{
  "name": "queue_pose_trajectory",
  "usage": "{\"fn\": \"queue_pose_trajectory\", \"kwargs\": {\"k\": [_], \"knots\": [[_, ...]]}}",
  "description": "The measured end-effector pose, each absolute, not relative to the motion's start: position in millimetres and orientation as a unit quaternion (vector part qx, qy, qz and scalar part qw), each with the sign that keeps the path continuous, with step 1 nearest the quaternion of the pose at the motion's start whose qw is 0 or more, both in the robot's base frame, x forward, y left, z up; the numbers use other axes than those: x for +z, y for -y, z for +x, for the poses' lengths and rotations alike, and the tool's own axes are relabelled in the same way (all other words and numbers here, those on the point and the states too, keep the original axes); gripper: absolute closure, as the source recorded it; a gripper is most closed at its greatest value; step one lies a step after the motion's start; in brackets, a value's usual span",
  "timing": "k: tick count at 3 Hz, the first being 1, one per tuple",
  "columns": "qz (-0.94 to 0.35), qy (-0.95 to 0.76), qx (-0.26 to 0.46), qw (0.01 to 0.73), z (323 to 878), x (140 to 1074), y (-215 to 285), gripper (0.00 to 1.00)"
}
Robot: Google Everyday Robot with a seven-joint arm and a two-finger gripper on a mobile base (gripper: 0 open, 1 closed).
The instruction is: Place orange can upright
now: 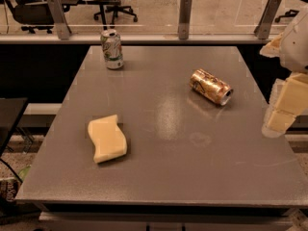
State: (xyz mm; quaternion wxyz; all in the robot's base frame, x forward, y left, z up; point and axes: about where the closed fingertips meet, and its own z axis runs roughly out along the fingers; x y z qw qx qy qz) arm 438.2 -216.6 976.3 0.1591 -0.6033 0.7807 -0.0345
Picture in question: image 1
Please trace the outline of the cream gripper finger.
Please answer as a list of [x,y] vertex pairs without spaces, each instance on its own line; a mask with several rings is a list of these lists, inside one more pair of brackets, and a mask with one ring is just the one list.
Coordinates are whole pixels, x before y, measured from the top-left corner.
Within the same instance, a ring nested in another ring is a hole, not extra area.
[[270,93],[262,133],[278,138],[308,108],[308,75],[292,73],[286,80],[276,79]]
[[261,48],[260,54],[268,58],[278,57],[280,53],[281,39],[282,39],[282,34],[279,34],[277,37],[272,39],[270,42],[268,42]]

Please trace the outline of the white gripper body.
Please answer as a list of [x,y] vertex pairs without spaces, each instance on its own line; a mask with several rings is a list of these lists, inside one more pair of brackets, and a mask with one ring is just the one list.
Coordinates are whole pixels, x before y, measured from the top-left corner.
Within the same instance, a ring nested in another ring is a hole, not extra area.
[[292,72],[308,72],[308,7],[302,7],[280,41],[280,63]]

